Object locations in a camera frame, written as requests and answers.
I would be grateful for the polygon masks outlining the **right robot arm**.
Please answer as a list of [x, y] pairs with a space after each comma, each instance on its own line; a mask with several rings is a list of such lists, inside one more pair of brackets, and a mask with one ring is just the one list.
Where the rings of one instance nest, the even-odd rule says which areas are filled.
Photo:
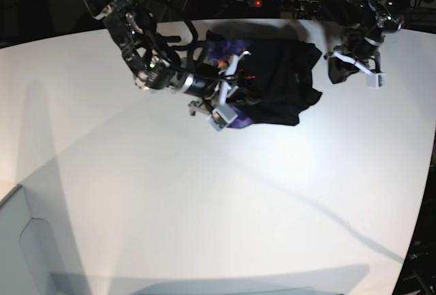
[[[83, 0], [90, 15], [103, 23], [112, 41], [143, 91], [171, 89], [190, 95], [192, 115], [203, 112], [212, 121], [230, 123], [237, 117], [229, 99], [238, 91], [240, 60], [249, 55], [242, 46], [227, 48], [223, 42], [200, 40], [197, 29], [183, 11], [165, 0]], [[182, 45], [179, 36], [157, 30], [157, 19], [148, 2], [178, 14], [191, 34]]]

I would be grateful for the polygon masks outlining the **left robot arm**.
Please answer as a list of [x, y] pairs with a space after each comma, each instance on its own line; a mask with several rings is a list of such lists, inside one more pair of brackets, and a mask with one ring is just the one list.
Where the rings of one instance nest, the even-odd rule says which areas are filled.
[[341, 32], [341, 43], [324, 55], [328, 77], [331, 83], [339, 84], [363, 73], [368, 87], [385, 87], [387, 78], [381, 69], [379, 48], [385, 35], [401, 30], [404, 18], [390, 13], [386, 0], [346, 1], [356, 10], [357, 21]]

